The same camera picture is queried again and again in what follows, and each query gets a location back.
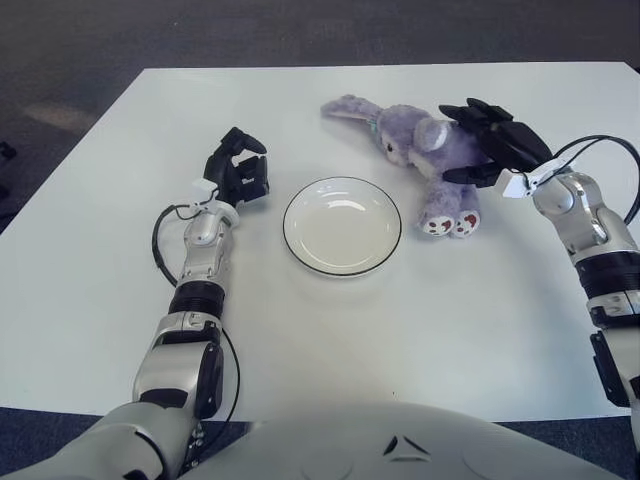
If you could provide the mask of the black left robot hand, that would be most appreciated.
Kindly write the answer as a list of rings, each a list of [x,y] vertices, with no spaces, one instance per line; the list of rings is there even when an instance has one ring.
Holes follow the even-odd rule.
[[[219,201],[232,207],[269,194],[267,149],[237,127],[231,128],[207,159],[203,178],[217,185]]]

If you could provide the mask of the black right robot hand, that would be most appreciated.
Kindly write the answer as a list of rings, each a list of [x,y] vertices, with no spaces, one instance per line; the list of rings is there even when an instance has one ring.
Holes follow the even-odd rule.
[[[468,98],[466,106],[440,105],[446,117],[470,134],[472,144],[484,156],[482,163],[446,170],[450,183],[493,187],[504,169],[531,173],[549,161],[551,150],[526,124],[497,105]]]

